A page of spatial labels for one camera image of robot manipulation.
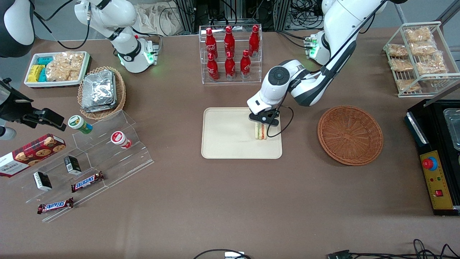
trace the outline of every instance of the wicker basket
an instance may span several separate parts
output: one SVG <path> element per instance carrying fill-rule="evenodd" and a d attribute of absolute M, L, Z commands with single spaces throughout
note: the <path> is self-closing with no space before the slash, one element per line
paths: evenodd
<path fill-rule="evenodd" d="M 383 148 L 380 126 L 367 112 L 353 106 L 338 106 L 325 112 L 318 123 L 321 146 L 345 165 L 366 165 Z"/>
<path fill-rule="evenodd" d="M 88 74 L 99 73 L 105 69 L 110 70 L 115 74 L 116 97 L 117 97 L 118 105 L 115 109 L 110 109 L 110 110 L 105 110 L 105 111 L 100 111 L 100 112 L 86 112 L 83 109 L 80 109 L 81 114 L 83 114 L 86 118 L 94 119 L 94 120 L 101 120 L 113 113 L 118 112 L 119 110 L 122 110 L 123 106 L 125 105 L 125 101 L 126 101 L 125 82 L 123 81 L 123 78 L 121 78 L 120 73 L 115 68 L 107 67 L 107 66 L 98 67 L 90 71 Z M 81 106 L 82 98 L 83 98 L 83 81 L 80 82 L 80 86 L 78 87 L 77 100 L 80 106 Z"/>

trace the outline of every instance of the black machine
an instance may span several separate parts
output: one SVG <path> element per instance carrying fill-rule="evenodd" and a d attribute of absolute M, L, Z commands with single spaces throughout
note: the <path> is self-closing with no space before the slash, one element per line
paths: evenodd
<path fill-rule="evenodd" d="M 48 108 L 39 110 L 32 107 L 29 99 L 9 85 L 11 79 L 0 80 L 0 118 L 9 122 L 25 124 L 33 129 L 37 124 L 49 125 L 64 131 L 64 117 Z"/>
<path fill-rule="evenodd" d="M 408 109 L 406 123 L 422 163 L 433 213 L 460 216 L 460 100 L 423 100 Z"/>

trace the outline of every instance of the yellow panel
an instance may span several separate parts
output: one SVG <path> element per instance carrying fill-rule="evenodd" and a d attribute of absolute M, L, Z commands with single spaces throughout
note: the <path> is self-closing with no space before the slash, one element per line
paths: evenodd
<path fill-rule="evenodd" d="M 423 168 L 425 174 L 426 185 L 428 186 L 428 192 L 430 193 L 431 204 L 433 209 L 453 209 L 452 200 L 450 199 L 449 189 L 447 188 L 446 178 L 444 177 L 443 168 L 439 161 L 437 150 L 429 152 L 420 156 L 420 160 L 423 161 L 428 157 L 434 157 L 437 161 L 437 168 L 434 171 Z M 436 197 L 435 191 L 441 190 L 443 196 Z"/>

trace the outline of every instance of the coca-cola bottle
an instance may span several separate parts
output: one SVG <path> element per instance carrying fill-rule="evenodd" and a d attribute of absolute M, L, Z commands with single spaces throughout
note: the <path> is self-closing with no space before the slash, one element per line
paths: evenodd
<path fill-rule="evenodd" d="M 251 36 L 249 36 L 249 56 L 257 57 L 259 53 L 259 43 L 260 43 L 260 35 L 259 35 L 259 26 L 253 26 L 253 32 Z"/>
<path fill-rule="evenodd" d="M 219 80 L 219 70 L 217 68 L 217 62 L 214 60 L 214 54 L 207 54 L 207 71 L 209 73 L 209 78 L 211 82 L 216 82 Z"/>
<path fill-rule="evenodd" d="M 217 59 L 217 43 L 216 39 L 213 36 L 213 30 L 211 28 L 206 28 L 206 50 L 208 53 L 212 53 L 214 58 Z"/>
<path fill-rule="evenodd" d="M 224 47 L 225 53 L 230 51 L 235 56 L 235 38 L 233 37 L 231 26 L 225 27 Z"/>
<path fill-rule="evenodd" d="M 249 50 L 243 50 L 243 57 L 240 62 L 241 78 L 248 79 L 251 72 L 251 59 L 249 58 Z"/>
<path fill-rule="evenodd" d="M 235 62 L 233 61 L 233 53 L 227 51 L 226 53 L 227 59 L 225 61 L 225 76 L 227 80 L 233 81 L 236 77 L 235 74 Z"/>

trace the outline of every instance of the brown table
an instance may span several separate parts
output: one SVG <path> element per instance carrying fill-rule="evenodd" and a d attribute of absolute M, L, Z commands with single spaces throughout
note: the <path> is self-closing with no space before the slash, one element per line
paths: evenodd
<path fill-rule="evenodd" d="M 1 178 L 0 257 L 190 259 L 229 248 L 254 259 L 318 259 L 343 249 L 411 252 L 414 238 L 430 249 L 449 242 L 459 251 L 460 218 L 432 216 L 415 143 L 403 122 L 407 108 L 420 99 L 396 97 L 381 52 L 394 31 L 361 35 L 354 55 L 313 107 L 287 98 L 295 118 L 282 134 L 277 160 L 201 156 L 203 111 L 245 107 L 260 84 L 202 85 L 196 36 L 164 38 L 158 65 L 141 74 L 123 69 L 109 41 L 88 41 L 81 49 L 93 57 L 92 68 L 109 65 L 121 72 L 125 111 L 137 121 L 155 163 L 49 224 L 35 214 L 35 204 L 24 203 L 17 185 Z M 287 59 L 307 62 L 302 49 L 276 33 L 264 34 L 263 47 L 263 75 Z M 61 50 L 57 43 L 37 41 L 33 52 Z M 36 107 L 66 118 L 79 113 L 76 88 L 21 91 Z M 360 107 L 380 124 L 384 148 L 373 163 L 344 166 L 321 148 L 318 120 L 338 105 Z M 290 114 L 281 116 L 286 122 Z M 66 139 L 74 133 L 12 126 L 18 137 L 3 141 L 0 155 L 47 132 Z"/>

